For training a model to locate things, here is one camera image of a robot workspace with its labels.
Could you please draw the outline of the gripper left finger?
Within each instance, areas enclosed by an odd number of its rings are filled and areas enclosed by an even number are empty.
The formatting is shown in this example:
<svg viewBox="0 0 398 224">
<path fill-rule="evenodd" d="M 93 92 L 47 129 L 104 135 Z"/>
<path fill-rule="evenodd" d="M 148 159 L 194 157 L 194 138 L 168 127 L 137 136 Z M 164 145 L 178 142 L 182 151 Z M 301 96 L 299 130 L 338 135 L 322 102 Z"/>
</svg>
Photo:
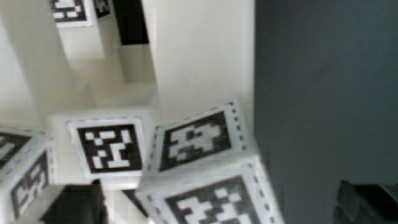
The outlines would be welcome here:
<svg viewBox="0 0 398 224">
<path fill-rule="evenodd" d="M 105 195 L 100 181 L 68 185 L 41 216 L 45 224 L 109 224 Z"/>
</svg>

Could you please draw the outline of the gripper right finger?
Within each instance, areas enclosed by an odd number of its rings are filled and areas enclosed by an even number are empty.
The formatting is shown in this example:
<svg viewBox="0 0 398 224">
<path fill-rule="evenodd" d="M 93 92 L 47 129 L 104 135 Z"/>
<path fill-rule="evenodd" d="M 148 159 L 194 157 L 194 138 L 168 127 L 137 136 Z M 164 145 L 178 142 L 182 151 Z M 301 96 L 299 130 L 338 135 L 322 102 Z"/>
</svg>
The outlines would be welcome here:
<svg viewBox="0 0 398 224">
<path fill-rule="evenodd" d="M 398 184 L 340 183 L 333 224 L 398 224 Z"/>
</svg>

